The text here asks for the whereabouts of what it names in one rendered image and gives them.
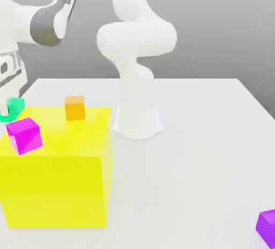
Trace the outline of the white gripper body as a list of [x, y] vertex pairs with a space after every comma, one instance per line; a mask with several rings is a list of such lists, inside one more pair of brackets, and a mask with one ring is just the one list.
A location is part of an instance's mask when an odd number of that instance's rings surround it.
[[17, 70], [7, 77], [0, 77], [0, 104], [5, 104], [10, 97], [19, 97], [20, 90], [27, 84], [25, 68]]

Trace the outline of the small purple cube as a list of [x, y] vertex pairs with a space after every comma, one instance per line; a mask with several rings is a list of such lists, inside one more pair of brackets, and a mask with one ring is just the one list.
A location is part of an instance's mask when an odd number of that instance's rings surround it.
[[256, 231], [270, 249], [275, 249], [275, 209], [259, 213]]

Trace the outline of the large yellow box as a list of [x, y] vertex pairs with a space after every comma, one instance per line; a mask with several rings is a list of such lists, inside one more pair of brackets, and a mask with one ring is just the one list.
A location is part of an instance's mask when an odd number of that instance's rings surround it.
[[67, 121], [63, 107], [29, 106], [43, 146], [19, 155], [0, 138], [0, 205], [10, 228], [104, 228], [113, 174], [111, 109], [87, 107]]

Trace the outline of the small magenta cube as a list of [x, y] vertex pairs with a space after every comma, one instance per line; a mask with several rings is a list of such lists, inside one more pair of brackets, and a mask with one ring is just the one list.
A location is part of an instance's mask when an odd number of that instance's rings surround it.
[[40, 126], [30, 117], [6, 125], [9, 141], [18, 155], [43, 146]]

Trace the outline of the small green cube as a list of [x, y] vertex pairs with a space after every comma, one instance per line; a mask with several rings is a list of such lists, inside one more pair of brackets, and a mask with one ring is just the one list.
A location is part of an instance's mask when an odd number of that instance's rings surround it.
[[22, 98], [11, 97], [7, 100], [6, 107], [8, 109], [7, 115], [2, 115], [0, 112], [1, 123], [10, 123], [15, 121], [25, 108], [25, 100]]

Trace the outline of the small orange cube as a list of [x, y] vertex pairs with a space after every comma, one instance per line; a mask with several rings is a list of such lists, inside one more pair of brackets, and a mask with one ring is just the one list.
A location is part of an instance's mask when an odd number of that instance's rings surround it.
[[66, 96], [64, 107], [67, 121], [85, 119], [85, 105], [84, 97], [82, 95]]

